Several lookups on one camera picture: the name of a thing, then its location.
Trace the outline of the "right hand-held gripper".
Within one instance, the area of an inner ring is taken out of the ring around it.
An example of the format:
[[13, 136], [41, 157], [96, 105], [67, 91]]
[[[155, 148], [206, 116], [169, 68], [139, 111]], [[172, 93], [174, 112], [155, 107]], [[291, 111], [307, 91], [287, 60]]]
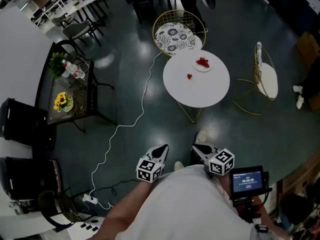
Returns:
[[191, 151], [211, 174], [224, 176], [235, 164], [235, 155], [228, 149], [218, 148], [211, 143], [193, 143]]

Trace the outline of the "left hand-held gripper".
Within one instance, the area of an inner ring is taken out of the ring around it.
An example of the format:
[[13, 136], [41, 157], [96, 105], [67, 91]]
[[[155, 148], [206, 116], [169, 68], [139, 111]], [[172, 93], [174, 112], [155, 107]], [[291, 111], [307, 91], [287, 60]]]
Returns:
[[162, 175], [168, 152], [168, 144], [151, 147], [146, 154], [139, 159], [136, 166], [136, 178], [148, 183], [156, 181]]

